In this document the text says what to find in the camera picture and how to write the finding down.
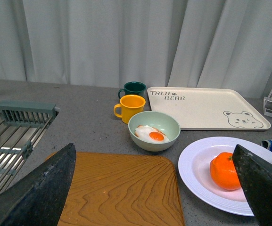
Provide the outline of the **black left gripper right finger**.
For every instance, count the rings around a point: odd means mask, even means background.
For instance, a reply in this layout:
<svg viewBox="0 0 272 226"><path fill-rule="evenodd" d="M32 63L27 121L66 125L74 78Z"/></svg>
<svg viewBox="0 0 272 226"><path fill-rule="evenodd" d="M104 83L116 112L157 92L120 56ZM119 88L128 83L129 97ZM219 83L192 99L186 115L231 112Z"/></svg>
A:
<svg viewBox="0 0 272 226"><path fill-rule="evenodd" d="M272 226L272 164L241 145L236 145L232 160L259 225Z"/></svg>

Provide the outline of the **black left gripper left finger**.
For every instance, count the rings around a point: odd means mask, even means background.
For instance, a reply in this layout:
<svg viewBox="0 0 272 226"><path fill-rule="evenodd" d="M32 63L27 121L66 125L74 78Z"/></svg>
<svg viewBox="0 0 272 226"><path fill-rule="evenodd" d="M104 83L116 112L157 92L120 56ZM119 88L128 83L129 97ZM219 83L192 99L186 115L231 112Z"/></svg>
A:
<svg viewBox="0 0 272 226"><path fill-rule="evenodd" d="M73 143L0 194L0 226L56 226L72 183Z"/></svg>

